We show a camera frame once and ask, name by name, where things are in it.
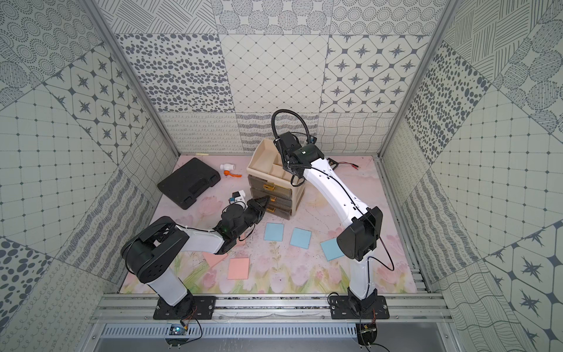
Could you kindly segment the beige drawer organizer cabinet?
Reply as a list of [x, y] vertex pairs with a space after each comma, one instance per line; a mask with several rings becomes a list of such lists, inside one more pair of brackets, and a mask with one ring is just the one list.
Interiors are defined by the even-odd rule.
[[293, 196], [291, 198], [293, 204], [293, 207], [291, 208], [293, 216], [296, 214], [299, 203], [303, 197], [305, 187], [293, 187], [293, 185], [298, 184], [298, 181], [291, 181], [293, 176], [282, 168], [281, 161], [281, 156], [274, 146], [273, 141], [270, 139], [264, 139], [257, 146], [246, 170], [248, 176], [253, 175], [260, 177], [271, 183], [275, 183], [278, 186], [291, 189], [293, 192]]

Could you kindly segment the pink sticky note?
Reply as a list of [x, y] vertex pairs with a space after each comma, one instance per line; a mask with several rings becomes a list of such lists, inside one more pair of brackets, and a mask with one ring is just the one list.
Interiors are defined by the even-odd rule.
[[218, 265], [221, 261], [228, 258], [228, 254], [216, 255], [208, 252], [203, 252], [202, 255], [206, 263], [209, 265], [209, 268], [213, 268], [214, 266]]
[[227, 272], [228, 280], [247, 280], [249, 278], [249, 258], [231, 258]]

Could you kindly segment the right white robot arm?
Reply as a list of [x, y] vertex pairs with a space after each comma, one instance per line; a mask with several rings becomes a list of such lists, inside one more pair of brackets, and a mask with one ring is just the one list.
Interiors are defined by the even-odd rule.
[[343, 226], [337, 245], [350, 260], [349, 296], [364, 305], [377, 296], [369, 257], [377, 248], [383, 213], [369, 208], [340, 180], [315, 145], [281, 153], [282, 166], [290, 174], [311, 183], [334, 209]]

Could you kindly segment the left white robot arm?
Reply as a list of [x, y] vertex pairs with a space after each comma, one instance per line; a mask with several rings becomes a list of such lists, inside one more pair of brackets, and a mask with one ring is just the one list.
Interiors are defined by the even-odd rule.
[[186, 227], [163, 216], [122, 247], [126, 269], [175, 307], [189, 296], [189, 290], [170, 268], [175, 258], [181, 252], [226, 254], [249, 228], [262, 221], [269, 202], [269, 197], [261, 197], [244, 205], [230, 204], [211, 230]]

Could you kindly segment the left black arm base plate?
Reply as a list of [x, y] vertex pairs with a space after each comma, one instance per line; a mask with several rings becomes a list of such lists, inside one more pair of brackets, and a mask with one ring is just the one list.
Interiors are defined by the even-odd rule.
[[152, 318], [156, 321], [180, 321], [190, 317], [198, 320], [211, 320], [216, 300], [216, 296], [193, 296], [189, 294], [178, 304], [171, 306], [160, 298]]

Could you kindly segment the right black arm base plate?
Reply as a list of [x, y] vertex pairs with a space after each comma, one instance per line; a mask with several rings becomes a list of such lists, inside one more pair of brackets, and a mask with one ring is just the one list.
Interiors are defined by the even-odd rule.
[[358, 300], [354, 296], [331, 295], [327, 298], [333, 320], [362, 319], [367, 321], [389, 319], [389, 309], [383, 296]]

